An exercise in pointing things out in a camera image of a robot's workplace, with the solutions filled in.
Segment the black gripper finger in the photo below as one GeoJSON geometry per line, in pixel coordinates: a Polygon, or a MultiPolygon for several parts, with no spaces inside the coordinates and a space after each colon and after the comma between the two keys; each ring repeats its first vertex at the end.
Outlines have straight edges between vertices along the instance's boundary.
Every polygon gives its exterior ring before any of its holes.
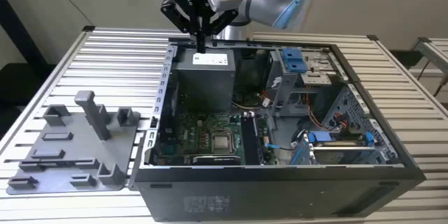
{"type": "Polygon", "coordinates": [[[218,35],[223,29],[233,23],[239,12],[237,9],[227,10],[222,13],[217,20],[211,21],[214,11],[203,14],[202,19],[202,52],[206,51],[206,39],[211,35],[218,35]]]}
{"type": "Polygon", "coordinates": [[[195,38],[198,52],[202,52],[202,31],[194,1],[182,1],[181,7],[183,8],[189,17],[181,13],[177,6],[178,4],[175,0],[163,0],[161,11],[170,19],[173,24],[178,27],[178,29],[183,33],[189,33],[195,38]]]}

